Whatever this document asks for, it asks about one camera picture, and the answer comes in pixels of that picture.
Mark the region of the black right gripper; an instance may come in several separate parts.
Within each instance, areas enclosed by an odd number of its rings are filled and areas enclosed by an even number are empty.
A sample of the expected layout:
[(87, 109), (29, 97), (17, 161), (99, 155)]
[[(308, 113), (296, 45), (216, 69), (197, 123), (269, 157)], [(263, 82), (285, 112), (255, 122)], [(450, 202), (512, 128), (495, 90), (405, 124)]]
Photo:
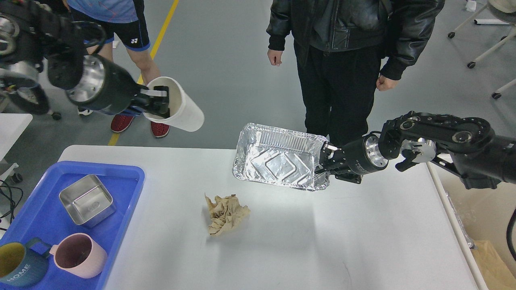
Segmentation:
[(363, 175), (381, 171), (387, 165), (388, 159), (380, 153), (379, 138), (366, 135), (341, 147), (324, 143), (314, 172), (327, 172), (336, 179), (360, 184)]

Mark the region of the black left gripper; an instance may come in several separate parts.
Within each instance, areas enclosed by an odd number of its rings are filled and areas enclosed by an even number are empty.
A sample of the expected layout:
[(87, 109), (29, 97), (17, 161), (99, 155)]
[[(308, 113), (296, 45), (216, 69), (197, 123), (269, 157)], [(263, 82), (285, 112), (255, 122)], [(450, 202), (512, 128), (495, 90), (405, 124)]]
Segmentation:
[(170, 117), (169, 88), (154, 86), (144, 89), (117, 64), (99, 56), (83, 58), (83, 75), (79, 83), (66, 90), (76, 106), (102, 114), (138, 115), (142, 112), (162, 118)]

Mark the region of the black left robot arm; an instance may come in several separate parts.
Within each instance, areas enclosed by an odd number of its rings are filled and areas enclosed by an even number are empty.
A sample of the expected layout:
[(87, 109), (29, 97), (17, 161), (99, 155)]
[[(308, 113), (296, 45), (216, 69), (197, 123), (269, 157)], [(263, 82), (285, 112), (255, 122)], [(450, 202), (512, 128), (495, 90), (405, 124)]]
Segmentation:
[(87, 54), (83, 27), (98, 30), (94, 44), (103, 47), (103, 28), (87, 21), (72, 22), (31, 0), (2, 0), (1, 92), (30, 114), (50, 112), (38, 75), (46, 71), (50, 83), (65, 90), (76, 106), (102, 114), (170, 116), (169, 90), (134, 82), (122, 67)]

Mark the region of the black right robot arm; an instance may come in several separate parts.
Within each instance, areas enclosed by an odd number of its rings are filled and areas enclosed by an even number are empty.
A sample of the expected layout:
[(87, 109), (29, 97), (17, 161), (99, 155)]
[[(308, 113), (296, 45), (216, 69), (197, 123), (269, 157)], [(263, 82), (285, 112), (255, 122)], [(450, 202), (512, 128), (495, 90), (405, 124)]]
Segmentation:
[(495, 189), (515, 183), (515, 139), (498, 136), (482, 118), (409, 112), (386, 121), (381, 132), (371, 132), (346, 145), (325, 143), (315, 173), (361, 183), (365, 174), (395, 165), (400, 172), (431, 162), (459, 177), (466, 189)]

